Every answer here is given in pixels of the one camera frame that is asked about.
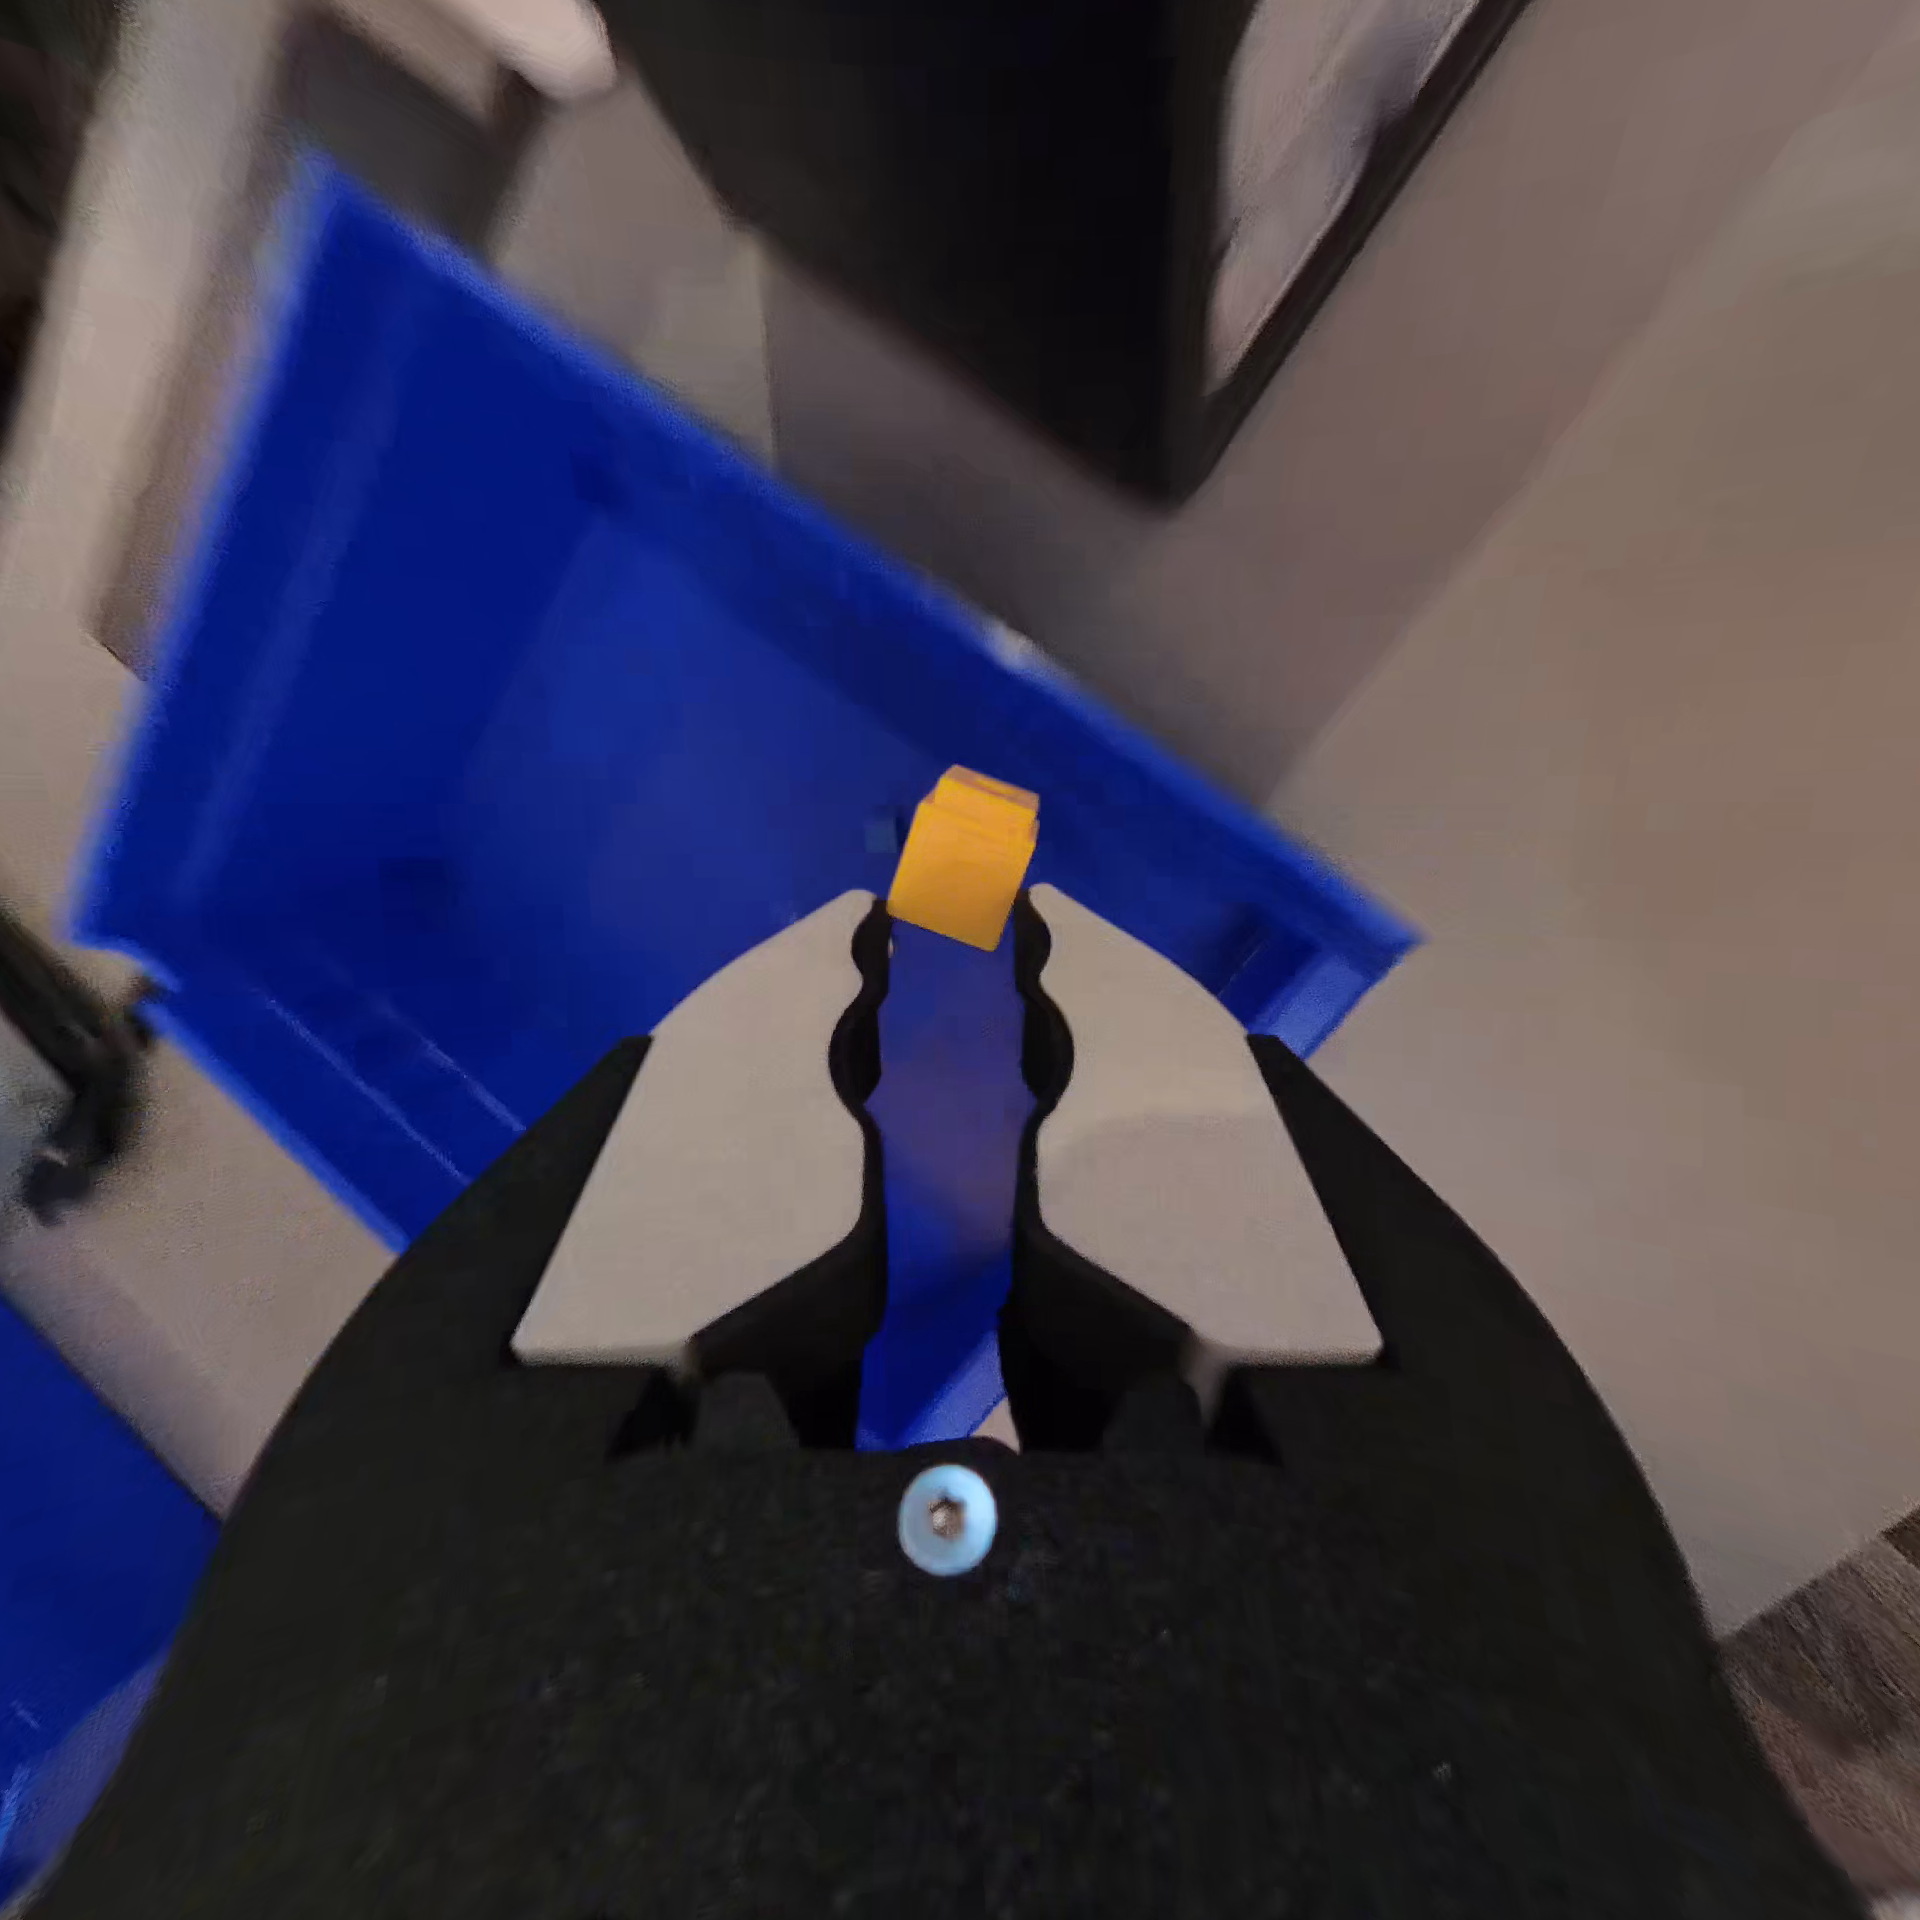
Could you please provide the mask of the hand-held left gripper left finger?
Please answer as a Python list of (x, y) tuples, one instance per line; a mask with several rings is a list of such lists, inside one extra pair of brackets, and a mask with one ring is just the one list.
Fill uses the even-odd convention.
[(841, 893), (708, 968), (648, 1041), (513, 1325), (513, 1365), (705, 1365), (774, 1283), (879, 1227), (893, 917)]

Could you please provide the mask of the yellow plastic block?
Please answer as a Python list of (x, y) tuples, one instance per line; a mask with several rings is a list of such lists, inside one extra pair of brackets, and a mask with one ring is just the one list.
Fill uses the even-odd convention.
[(1037, 792), (990, 785), (977, 765), (941, 765), (905, 828), (887, 915), (966, 947), (999, 947), (1037, 859), (1037, 814)]

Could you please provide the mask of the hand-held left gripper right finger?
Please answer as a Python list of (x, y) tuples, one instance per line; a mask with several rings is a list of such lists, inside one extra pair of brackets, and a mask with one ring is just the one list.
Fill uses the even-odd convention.
[(1023, 896), (1023, 1201), (1171, 1316), (1192, 1371), (1375, 1365), (1385, 1335), (1248, 1019), (1058, 887)]

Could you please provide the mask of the blue plastic object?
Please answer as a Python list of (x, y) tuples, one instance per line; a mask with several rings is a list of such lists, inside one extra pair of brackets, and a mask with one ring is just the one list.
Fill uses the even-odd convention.
[(13, 1908), (119, 1778), (220, 1512), (0, 1308), (0, 1896)]

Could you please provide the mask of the set of clear cabinet drawers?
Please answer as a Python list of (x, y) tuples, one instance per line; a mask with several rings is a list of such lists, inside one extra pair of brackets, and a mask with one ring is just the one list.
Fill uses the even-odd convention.
[(1263, 0), (1228, 78), (1212, 392), (1248, 359), (1470, 0)]

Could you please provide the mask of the blue plastic bin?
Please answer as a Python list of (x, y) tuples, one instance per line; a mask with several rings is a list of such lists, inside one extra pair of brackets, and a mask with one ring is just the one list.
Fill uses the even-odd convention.
[[(1037, 1252), (1012, 958), (1030, 887), (1072, 893), (1248, 1019), (1281, 1108), (1405, 931), (323, 156), (281, 240), (82, 936), (401, 1245), (361, 1337), (421, 1307), (403, 1394), (469, 1335), (494, 1384), (598, 1384), (623, 1450), (745, 1399), (797, 1450), (930, 1455), (999, 1399), (1096, 1450), (1153, 1394), (1220, 1425), (1251, 1378), (1375, 1371), (1392, 1335), (1192, 1371), (1168, 1308)], [(879, 1227), (734, 1308), (716, 1371), (513, 1365), (651, 1029), (825, 896), (887, 903), (941, 765), (1045, 814), (999, 947), (887, 915)]]

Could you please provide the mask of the black drawer cabinet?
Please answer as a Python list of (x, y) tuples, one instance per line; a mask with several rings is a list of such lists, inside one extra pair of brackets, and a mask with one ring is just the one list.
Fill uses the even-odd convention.
[(1519, 0), (1481, 0), (1212, 392), (1228, 78), (1251, 0), (606, 0), (708, 194), (1132, 498), (1181, 506)]

